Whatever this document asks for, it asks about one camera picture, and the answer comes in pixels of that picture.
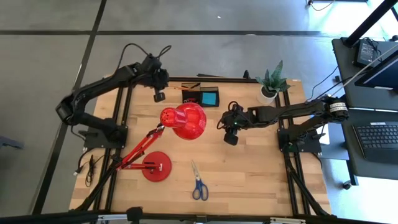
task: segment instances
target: keyboard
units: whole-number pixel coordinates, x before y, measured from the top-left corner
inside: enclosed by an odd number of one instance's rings
[[[366,160],[398,164],[398,122],[355,124],[353,129]]]

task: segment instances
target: wooden table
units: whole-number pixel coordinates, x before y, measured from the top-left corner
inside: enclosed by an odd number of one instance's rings
[[[305,100],[300,80],[288,80],[290,103]],[[180,82],[170,82],[179,86]],[[260,85],[257,83],[208,83],[202,86],[218,86],[220,107],[205,108],[207,125],[198,139],[186,141],[176,136],[171,129],[165,129],[146,153],[165,152],[172,160],[169,177],[162,182],[149,182],[139,170],[118,172],[112,201],[113,212],[125,212],[130,207],[142,206],[145,213],[207,214],[207,215],[292,215],[287,185],[286,169],[277,143],[278,124],[262,129],[239,131],[237,146],[223,141],[224,131],[216,124],[230,101],[237,101],[245,110],[259,106],[256,99]],[[168,106],[176,107],[182,102],[180,90],[167,88],[166,100],[154,103],[153,90],[137,86],[133,90],[129,110],[129,136],[125,156],[134,146],[159,123],[160,112]],[[117,90],[98,98],[94,115],[100,118],[112,116]],[[296,118],[299,124],[308,118]],[[96,158],[104,149],[95,149]],[[90,158],[87,154],[83,162]],[[190,161],[195,159],[203,182],[208,186],[209,199],[192,199],[195,178]],[[301,153],[305,183],[324,210],[330,212],[326,187],[320,163],[312,154]],[[100,166],[90,188],[85,186],[87,167],[77,177],[70,208],[79,206],[98,181]],[[104,188],[101,208],[104,207],[108,186]],[[296,186],[299,211],[302,210],[300,191]]]

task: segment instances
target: blue square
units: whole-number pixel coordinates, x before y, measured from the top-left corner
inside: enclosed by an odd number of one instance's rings
[[[216,93],[203,93],[201,103],[206,105],[216,105]]]

